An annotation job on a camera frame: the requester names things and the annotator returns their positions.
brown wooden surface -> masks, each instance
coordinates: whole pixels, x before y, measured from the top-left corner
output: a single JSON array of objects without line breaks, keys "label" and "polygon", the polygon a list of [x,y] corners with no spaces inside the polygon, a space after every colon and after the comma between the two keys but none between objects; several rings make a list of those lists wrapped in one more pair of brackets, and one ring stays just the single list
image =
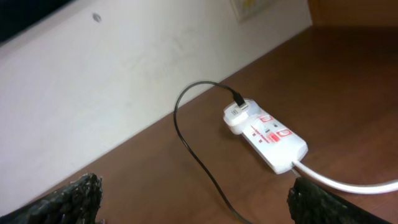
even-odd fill
[{"label": "brown wooden surface", "polygon": [[396,0],[308,0],[315,25],[398,26]]},{"label": "brown wooden surface", "polygon": [[[398,178],[398,30],[306,30],[224,81],[303,137],[303,163],[333,179]],[[222,120],[229,93],[183,106],[180,129],[235,208],[254,223],[293,223],[292,172],[275,175]],[[104,177],[98,218],[121,223],[239,223],[177,137],[171,114],[70,177]],[[398,192],[339,193],[398,223]]]}]

power strip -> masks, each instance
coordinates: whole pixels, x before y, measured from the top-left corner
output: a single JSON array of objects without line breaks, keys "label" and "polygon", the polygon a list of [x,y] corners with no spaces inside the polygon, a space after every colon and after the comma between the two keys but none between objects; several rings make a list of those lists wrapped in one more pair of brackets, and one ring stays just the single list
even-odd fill
[{"label": "power strip", "polygon": [[354,194],[382,194],[398,190],[398,180],[374,185],[345,184],[324,177],[300,161],[308,151],[307,143],[253,100],[232,103],[224,109],[224,121],[234,134],[242,134],[276,174],[294,167],[329,187]]},{"label": "power strip", "polygon": [[255,101],[245,102],[244,108],[232,103],[224,110],[225,123],[234,134],[242,134],[276,174],[291,170],[307,153],[307,143]]}]

black charging cable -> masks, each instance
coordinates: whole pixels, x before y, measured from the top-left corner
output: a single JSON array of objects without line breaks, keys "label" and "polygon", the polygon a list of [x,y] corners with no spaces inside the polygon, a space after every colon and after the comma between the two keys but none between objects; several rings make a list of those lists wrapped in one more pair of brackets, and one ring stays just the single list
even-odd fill
[{"label": "black charging cable", "polygon": [[228,208],[232,211],[232,213],[238,218],[240,219],[243,223],[246,224],[252,224],[250,221],[248,221],[247,219],[243,218],[242,215],[240,215],[235,208],[231,205],[231,203],[229,202],[228,198],[225,196],[223,190],[221,189],[221,187],[218,185],[216,179],[213,177],[213,175],[210,173],[210,171],[207,169],[207,167],[202,163],[202,161],[198,158],[198,156],[192,151],[191,147],[189,147],[188,143],[186,142],[186,140],[184,139],[184,137],[182,137],[182,134],[180,132],[180,129],[178,128],[178,124],[177,124],[177,111],[178,111],[178,105],[180,104],[180,101],[182,99],[182,97],[184,96],[184,94],[191,89],[194,86],[197,85],[202,85],[202,84],[210,84],[210,85],[214,85],[214,86],[218,86],[221,88],[224,88],[226,90],[229,90],[232,95],[233,95],[233,99],[234,101],[238,104],[239,107],[244,107],[246,105],[243,97],[236,92],[235,90],[233,90],[232,88],[217,83],[217,82],[212,82],[212,81],[200,81],[200,82],[195,82],[191,85],[189,85],[188,87],[186,87],[184,89],[184,91],[182,91],[182,93],[180,94],[180,96],[177,99],[177,102],[175,103],[174,106],[174,112],[173,112],[173,118],[174,118],[174,126],[175,126],[175,130],[177,131],[178,136],[180,137],[182,143],[184,144],[184,146],[188,149],[189,153],[193,156],[193,158],[199,163],[199,165],[203,168],[203,170],[205,170],[206,174],[210,177],[211,181],[213,182],[213,184],[216,186],[218,193],[220,193],[221,197],[223,198],[225,204],[228,206]]}]

wall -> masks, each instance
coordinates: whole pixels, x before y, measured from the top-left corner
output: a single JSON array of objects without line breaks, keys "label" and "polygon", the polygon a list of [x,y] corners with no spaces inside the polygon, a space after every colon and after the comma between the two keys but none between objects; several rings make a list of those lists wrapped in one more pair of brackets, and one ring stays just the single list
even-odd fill
[{"label": "wall", "polygon": [[188,83],[220,81],[310,24],[306,0],[240,24],[228,0],[86,0],[15,38],[0,48],[0,214],[171,112]]},{"label": "wall", "polygon": [[398,26],[395,0],[308,0],[318,26]]}]

